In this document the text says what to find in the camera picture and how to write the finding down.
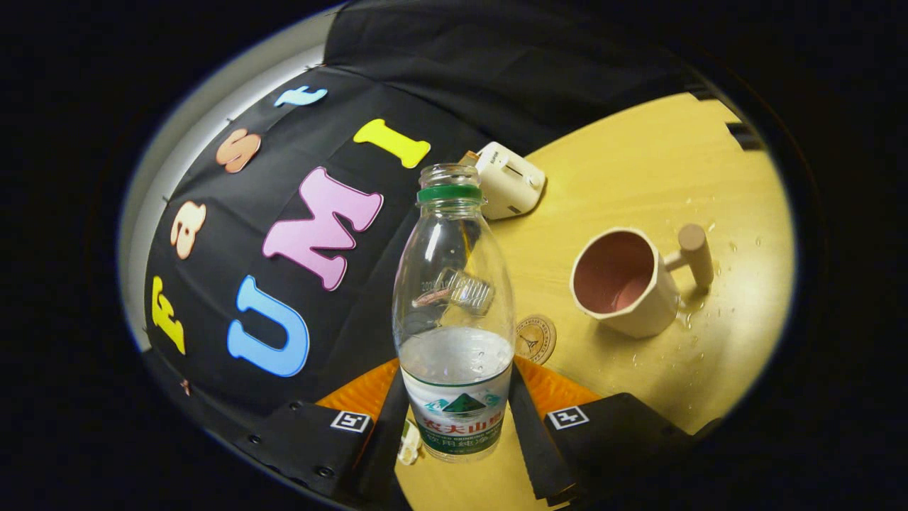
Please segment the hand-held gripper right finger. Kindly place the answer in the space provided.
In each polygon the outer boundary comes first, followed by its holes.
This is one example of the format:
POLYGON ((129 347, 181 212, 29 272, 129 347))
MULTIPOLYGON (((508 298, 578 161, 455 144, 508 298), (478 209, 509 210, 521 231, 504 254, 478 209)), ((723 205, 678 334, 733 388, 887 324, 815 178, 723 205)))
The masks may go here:
POLYGON ((571 507, 610 497, 680 461, 720 425, 690 434, 629 392, 600 397, 517 358, 509 405, 536 498, 571 507))

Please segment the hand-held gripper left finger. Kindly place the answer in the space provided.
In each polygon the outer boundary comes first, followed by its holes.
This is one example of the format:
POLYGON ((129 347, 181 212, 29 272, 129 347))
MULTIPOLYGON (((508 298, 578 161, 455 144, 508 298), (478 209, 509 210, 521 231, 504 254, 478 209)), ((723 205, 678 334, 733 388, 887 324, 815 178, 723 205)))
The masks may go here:
POLYGON ((394 509, 406 415, 395 358, 330 358, 281 397, 248 405, 215 391, 236 424, 231 449, 278 484, 325 507, 394 509))

